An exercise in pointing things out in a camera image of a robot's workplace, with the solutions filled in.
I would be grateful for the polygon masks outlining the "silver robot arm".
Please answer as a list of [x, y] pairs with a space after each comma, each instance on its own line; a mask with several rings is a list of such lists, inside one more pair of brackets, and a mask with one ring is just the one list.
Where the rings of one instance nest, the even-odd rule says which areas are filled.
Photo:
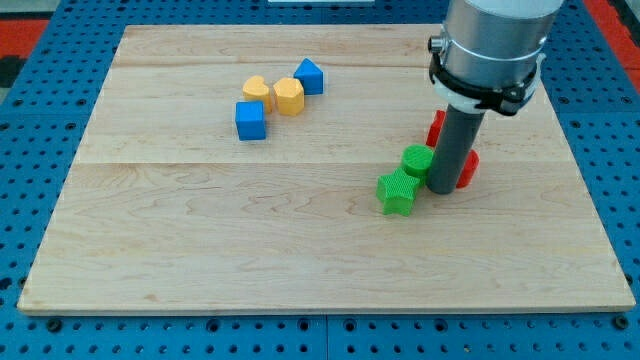
[[451, 0], [428, 50], [453, 78], [481, 88], [516, 85], [534, 70], [563, 0]]

